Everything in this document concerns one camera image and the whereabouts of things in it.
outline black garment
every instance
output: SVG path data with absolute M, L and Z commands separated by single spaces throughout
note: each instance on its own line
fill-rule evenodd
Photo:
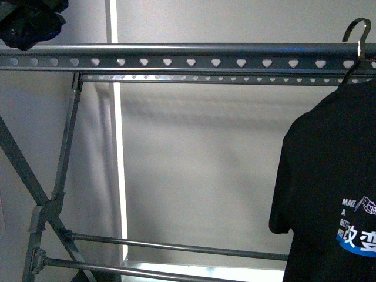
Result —
M 283 140 L 269 221 L 284 282 L 376 281 L 376 80 L 342 85 Z

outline gray wall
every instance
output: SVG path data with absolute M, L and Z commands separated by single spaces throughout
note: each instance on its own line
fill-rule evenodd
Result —
M 104 1 L 70 1 L 63 12 L 62 33 L 47 44 L 106 43 Z M 14 134 L 26 159 L 50 196 L 72 74 L 2 72 L 0 115 Z M 113 183 L 110 96 L 107 84 L 83 88 L 73 138 L 61 219 L 74 232 L 118 236 L 119 193 Z M 0 239 L 0 281 L 20 281 L 34 201 L 0 150 L 0 194 L 6 234 Z M 70 259 L 47 224 L 42 248 L 50 257 Z M 119 248 L 77 243 L 93 263 L 119 265 Z M 70 281 L 76 270 L 47 267 L 37 281 Z
M 374 1 L 119 1 L 119 42 L 341 42 L 375 12 Z M 281 142 L 334 89 L 122 85 L 129 237 L 288 253 L 291 234 L 268 230 Z M 129 260 L 284 268 L 134 247 Z

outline clothes rack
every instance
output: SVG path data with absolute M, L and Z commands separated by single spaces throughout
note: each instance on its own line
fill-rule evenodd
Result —
M 353 72 L 349 83 L 376 78 L 376 44 L 367 44 L 366 62 Z M 202 44 L 102 44 L 36 46 L 29 51 L 0 49 L 0 71 L 74 72 L 55 188 L 49 199 L 0 117 L 0 146 L 36 202 L 23 273 L 24 282 L 33 282 L 45 266 L 82 269 L 90 282 L 91 271 L 170 281 L 229 281 L 183 276 L 130 268 L 85 263 L 75 240 L 128 244 L 169 250 L 260 259 L 287 260 L 287 255 L 196 246 L 136 242 L 124 239 L 76 234 L 59 218 L 71 150 L 76 112 L 85 82 L 199 83 L 231 85 L 337 86 L 357 61 L 357 45 L 347 43 L 202 43 Z M 72 261 L 46 256 L 40 249 L 48 221 Z

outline clothes hanger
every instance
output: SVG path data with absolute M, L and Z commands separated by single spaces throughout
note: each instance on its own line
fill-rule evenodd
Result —
M 371 30 L 371 21 L 369 19 L 357 18 L 352 23 L 350 23 L 350 25 L 345 31 L 345 35 L 342 38 L 342 42 L 348 41 L 348 38 L 350 37 L 350 34 L 352 33 L 353 29 L 361 21 L 364 21 L 364 32 L 362 37 L 360 37 L 360 40 L 358 41 L 358 61 L 345 74 L 341 82 L 342 85 L 347 84 L 350 75 L 356 70 L 356 68 L 360 65 L 361 62 L 367 61 L 365 58 L 365 40 Z

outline horizontal rod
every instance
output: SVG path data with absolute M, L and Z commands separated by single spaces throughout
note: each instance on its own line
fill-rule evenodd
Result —
M 45 258 L 43 263 L 45 266 L 74 268 L 74 269 L 82 269 L 82 270 L 89 270 L 89 271 L 98 271 L 102 273 L 121 274 L 121 275 L 127 275 L 127 276 L 152 278 L 152 279 L 160 279 L 160 280 L 168 280 L 168 281 L 178 281 L 178 282 L 239 282 L 236 280 L 226 280 L 226 279 L 219 279 L 219 278 L 165 273 L 165 272 L 150 271 L 150 270 L 139 270 L 135 268 L 111 267 L 111 266 L 100 266 L 97 264 L 76 263 L 74 261 L 59 260 L 56 258 Z
M 154 43 L 39 45 L 28 51 L 0 48 L 0 55 L 199 55 L 199 56 L 352 56 L 355 43 Z M 376 44 L 366 44 L 366 56 L 376 56 Z
M 286 261 L 288 258 L 288 255 L 286 254 L 260 253 L 256 251 L 229 250 L 229 249 L 218 249 L 218 248 L 210 248 L 210 247 L 187 246 L 187 245 L 179 245 L 179 244 L 148 243 L 148 242 L 131 241 L 127 239 L 91 236 L 91 235 L 84 235 L 84 234 L 77 234 L 77 233 L 73 233 L 72 238 L 74 240 L 82 240 L 82 241 L 93 241 L 93 242 L 100 242 L 100 243 L 120 244 L 120 245 L 136 246 L 136 247 L 148 247 L 148 248 L 174 250 L 174 251 L 190 251 L 194 253 L 204 253 L 204 254 L 219 254 L 219 255 L 224 255 L 224 256 L 251 257 L 255 259 L 263 258 L 265 260 Z

